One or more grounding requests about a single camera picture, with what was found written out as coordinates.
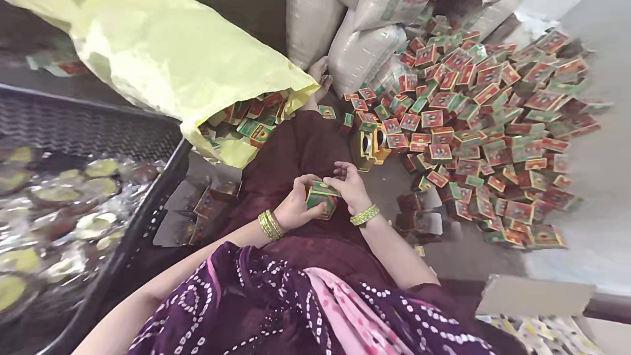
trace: white wall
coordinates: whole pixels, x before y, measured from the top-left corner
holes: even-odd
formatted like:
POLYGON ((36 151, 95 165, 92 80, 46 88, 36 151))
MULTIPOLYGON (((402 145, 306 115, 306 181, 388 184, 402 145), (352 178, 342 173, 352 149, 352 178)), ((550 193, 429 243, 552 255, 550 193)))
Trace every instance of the white wall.
POLYGON ((631 2, 583 0, 561 21, 571 36, 597 51, 585 94, 614 101, 616 107, 596 118, 601 131, 572 141, 570 190, 586 201, 578 211, 552 220, 570 249, 530 253, 527 271, 536 278, 589 282, 601 292, 631 296, 631 2))

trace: foot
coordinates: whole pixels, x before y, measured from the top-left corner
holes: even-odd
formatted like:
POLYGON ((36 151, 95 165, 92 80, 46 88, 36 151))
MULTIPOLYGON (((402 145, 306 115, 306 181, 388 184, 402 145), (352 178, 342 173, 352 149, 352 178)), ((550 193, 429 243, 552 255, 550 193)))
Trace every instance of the foot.
POLYGON ((329 92, 329 88, 333 83, 333 77, 331 75, 324 75, 324 72, 329 66, 329 57, 324 56, 319 61, 315 62, 311 68, 309 68, 309 75, 313 77, 320 84, 320 89, 313 94, 315 102, 320 102, 322 98, 329 92))

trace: yellow plastic bag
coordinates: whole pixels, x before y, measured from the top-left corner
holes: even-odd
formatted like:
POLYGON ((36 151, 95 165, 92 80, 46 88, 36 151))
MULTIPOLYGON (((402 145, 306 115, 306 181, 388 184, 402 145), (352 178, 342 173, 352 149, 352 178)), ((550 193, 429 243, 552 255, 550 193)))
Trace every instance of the yellow plastic bag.
POLYGON ((204 156, 240 168, 256 149, 233 142, 218 155, 197 127, 234 102, 285 89, 288 116, 319 88, 195 0, 9 1, 66 31, 79 58, 128 101, 180 119, 182 134, 204 156))

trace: black plastic crate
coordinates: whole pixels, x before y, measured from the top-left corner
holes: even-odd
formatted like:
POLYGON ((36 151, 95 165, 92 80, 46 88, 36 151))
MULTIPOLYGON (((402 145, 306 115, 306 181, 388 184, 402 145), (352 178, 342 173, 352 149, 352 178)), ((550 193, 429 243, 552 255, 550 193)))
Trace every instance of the black plastic crate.
POLYGON ((122 299, 148 279, 133 279, 130 275, 153 276, 149 274, 162 271, 190 253, 185 248, 160 250, 152 241, 164 215, 164 203, 186 175, 191 145, 182 139, 179 121, 170 117, 3 84, 0 84, 0 136, 11 137, 16 145, 38 145, 68 154, 81 164, 103 153, 168 161, 133 213, 120 245, 90 284, 86 298, 76 310, 51 324, 38 324, 37 328, 28 319, 21 319, 1 330, 3 354, 69 354, 103 316, 104 303, 112 303, 113 298, 122 299), (159 265, 143 265, 147 260, 158 260, 159 265))

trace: bangle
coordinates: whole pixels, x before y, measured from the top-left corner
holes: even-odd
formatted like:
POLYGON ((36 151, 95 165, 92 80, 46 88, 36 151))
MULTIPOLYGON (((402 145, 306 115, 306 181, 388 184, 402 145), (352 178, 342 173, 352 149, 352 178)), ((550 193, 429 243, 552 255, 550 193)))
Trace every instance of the bangle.
POLYGON ((352 216, 351 223, 354 226, 359 226, 361 224, 368 222, 370 219, 378 215, 379 212, 380 212, 379 207, 377 207, 377 205, 372 205, 366 211, 352 216))
POLYGON ((283 233, 278 226, 278 222, 269 210, 266 210, 259 215, 259 224, 261 225, 261 229, 265 235, 267 235, 272 241, 279 240, 279 238, 283 236, 283 233))

